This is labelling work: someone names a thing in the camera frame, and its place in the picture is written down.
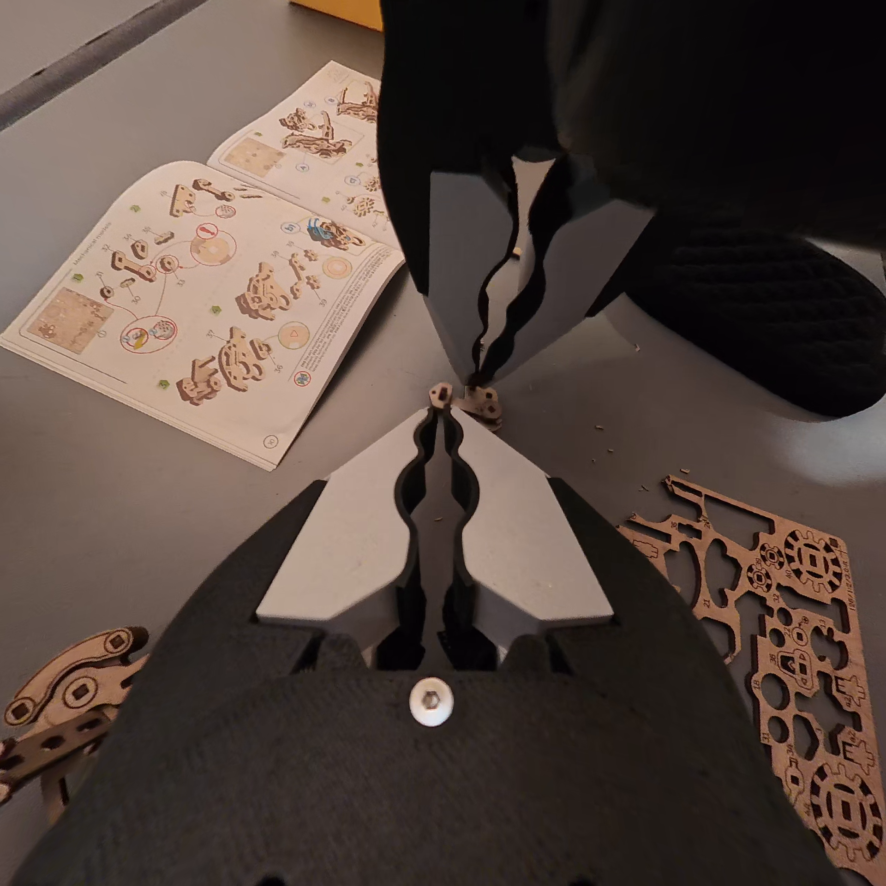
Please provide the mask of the open instruction booklet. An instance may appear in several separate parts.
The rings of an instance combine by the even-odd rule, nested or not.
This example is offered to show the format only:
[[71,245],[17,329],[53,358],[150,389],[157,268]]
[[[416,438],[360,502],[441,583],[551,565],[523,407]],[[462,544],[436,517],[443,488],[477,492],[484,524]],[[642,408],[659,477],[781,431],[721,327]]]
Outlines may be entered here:
[[272,471],[404,264],[379,98],[328,61],[205,164],[152,170],[3,347]]

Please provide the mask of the wooden laser-cut parts sheet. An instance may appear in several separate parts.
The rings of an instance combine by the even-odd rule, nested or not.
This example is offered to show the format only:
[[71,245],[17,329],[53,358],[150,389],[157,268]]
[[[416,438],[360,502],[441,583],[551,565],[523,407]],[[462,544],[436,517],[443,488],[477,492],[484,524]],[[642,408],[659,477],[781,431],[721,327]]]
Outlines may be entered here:
[[689,481],[662,481],[693,508],[619,530],[673,583],[688,555],[693,614],[715,626],[742,679],[766,756],[788,800],[831,862],[884,884],[884,789],[855,582],[833,533],[754,508]]

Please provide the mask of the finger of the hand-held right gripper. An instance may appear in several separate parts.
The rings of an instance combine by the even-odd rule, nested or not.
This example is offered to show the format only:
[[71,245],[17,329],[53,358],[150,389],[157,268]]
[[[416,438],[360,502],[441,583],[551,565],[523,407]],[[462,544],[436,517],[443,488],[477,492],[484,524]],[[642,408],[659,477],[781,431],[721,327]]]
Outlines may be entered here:
[[579,325],[652,217],[613,198],[589,159],[557,159],[529,207],[517,292],[476,382],[515,371]]
[[428,310],[461,382],[479,370],[488,327],[486,287],[517,235],[517,186],[510,157],[478,173],[433,172],[429,202]]

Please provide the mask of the large partly assembled wooden model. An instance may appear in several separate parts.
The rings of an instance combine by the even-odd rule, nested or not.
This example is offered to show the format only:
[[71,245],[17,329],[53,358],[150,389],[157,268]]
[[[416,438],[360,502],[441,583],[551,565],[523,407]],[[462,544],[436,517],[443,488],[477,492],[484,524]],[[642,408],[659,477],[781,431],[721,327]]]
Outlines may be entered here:
[[69,804],[71,778],[82,775],[147,662],[137,654],[149,642],[142,626],[103,631],[73,644],[38,670],[6,705],[2,739],[1,803],[39,781],[50,824]]

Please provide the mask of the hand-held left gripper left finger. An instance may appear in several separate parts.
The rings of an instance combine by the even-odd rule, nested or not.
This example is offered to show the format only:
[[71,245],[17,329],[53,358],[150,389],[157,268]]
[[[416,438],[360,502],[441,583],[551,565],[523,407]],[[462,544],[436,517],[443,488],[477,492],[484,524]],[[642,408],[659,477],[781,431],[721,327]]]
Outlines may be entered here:
[[425,497],[437,411],[421,409],[326,480],[256,616],[352,637],[382,670],[415,670],[426,598],[412,512]]

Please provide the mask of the yellow plastic bin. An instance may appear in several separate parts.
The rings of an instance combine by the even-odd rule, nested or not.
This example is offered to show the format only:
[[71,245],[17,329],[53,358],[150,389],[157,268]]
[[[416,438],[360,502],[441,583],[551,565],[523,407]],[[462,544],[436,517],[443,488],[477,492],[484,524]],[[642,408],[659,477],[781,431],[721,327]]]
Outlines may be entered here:
[[383,31],[383,17],[380,1],[299,0],[290,1],[290,4],[342,19],[361,26],[362,28],[369,28],[378,32]]

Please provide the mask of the small wooden model assembly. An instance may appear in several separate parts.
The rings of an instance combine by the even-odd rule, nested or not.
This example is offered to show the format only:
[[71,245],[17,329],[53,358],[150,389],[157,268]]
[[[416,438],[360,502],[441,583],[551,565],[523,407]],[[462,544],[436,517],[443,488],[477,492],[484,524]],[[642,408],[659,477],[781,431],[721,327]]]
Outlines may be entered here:
[[465,386],[462,394],[458,396],[452,384],[442,382],[430,389],[429,400],[431,406],[438,410],[446,408],[461,410],[494,433],[502,427],[503,408],[493,388]]

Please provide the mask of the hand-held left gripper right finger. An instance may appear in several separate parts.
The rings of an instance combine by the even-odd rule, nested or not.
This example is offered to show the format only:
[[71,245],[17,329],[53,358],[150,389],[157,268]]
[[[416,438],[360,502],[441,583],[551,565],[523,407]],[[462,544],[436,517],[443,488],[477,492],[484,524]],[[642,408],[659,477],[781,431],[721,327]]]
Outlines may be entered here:
[[548,475],[458,407],[441,415],[462,509],[441,646],[494,670],[516,638],[609,623],[613,609]]

